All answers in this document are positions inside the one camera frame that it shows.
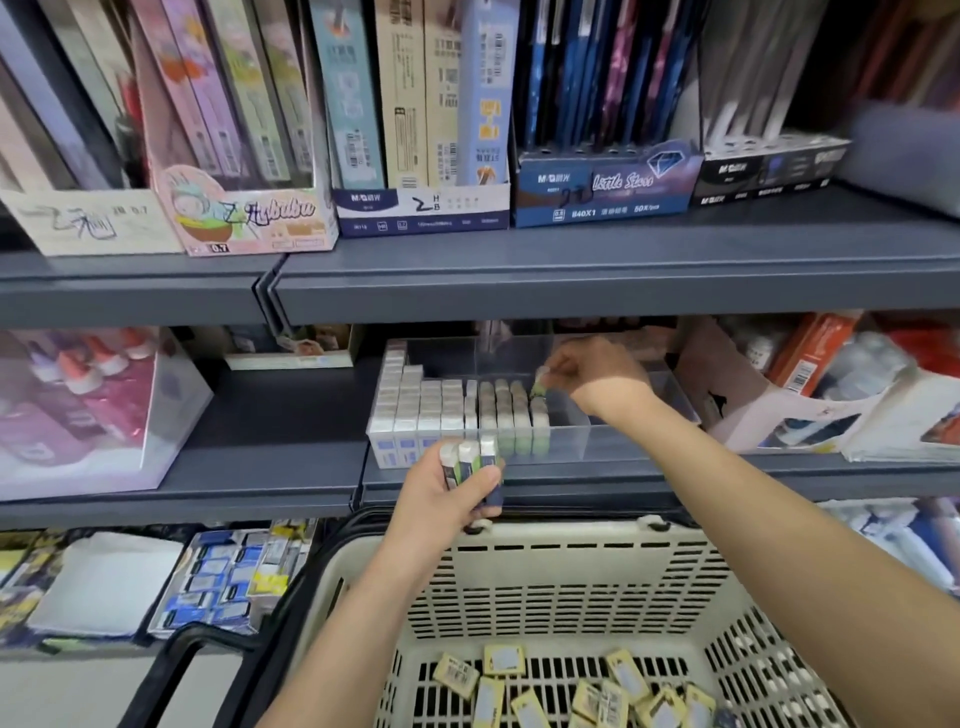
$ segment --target pink box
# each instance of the pink box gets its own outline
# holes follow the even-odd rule
[[[224,189],[198,167],[134,17],[131,34],[151,188],[187,253],[249,255],[332,250],[340,228],[330,190],[324,111],[319,94],[310,93],[320,88],[310,54],[306,54],[305,80],[312,114],[313,186]]]
[[[153,490],[211,397],[168,329],[0,330],[0,500]]]
[[[782,389],[754,369],[709,317],[697,320],[674,374],[704,429],[734,452],[837,452],[885,394],[829,401]],[[830,426],[795,444],[790,434],[807,421]]]

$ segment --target diamond logo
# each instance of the diamond logo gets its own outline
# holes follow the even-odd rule
[[[647,159],[647,166],[659,180],[682,161],[684,161],[683,152],[657,152]]]

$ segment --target blue packaging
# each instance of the blue packaging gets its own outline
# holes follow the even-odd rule
[[[507,181],[519,14],[519,0],[464,3],[457,184]]]
[[[518,155],[515,224],[518,228],[683,212],[703,155],[671,139],[592,156]]]
[[[310,0],[310,14],[341,184],[345,189],[383,189],[383,153],[361,2]]]

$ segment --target basket handle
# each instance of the basket handle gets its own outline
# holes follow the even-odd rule
[[[247,653],[256,649],[259,640],[202,622],[185,624],[160,649],[117,728],[156,728],[194,655],[211,644]]]

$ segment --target white plastic basket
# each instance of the white plastic basket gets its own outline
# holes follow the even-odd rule
[[[407,614],[375,728],[468,728],[471,703],[431,675],[443,652],[481,669],[493,638],[522,644],[527,657],[526,676],[507,678],[507,728],[518,726],[509,701],[531,687],[551,726],[565,728],[577,682],[599,683],[603,655],[618,647],[654,691],[692,681],[749,728],[852,725],[704,532],[662,529],[648,517],[497,523],[462,536]],[[379,542],[361,538],[333,556],[292,667]]]

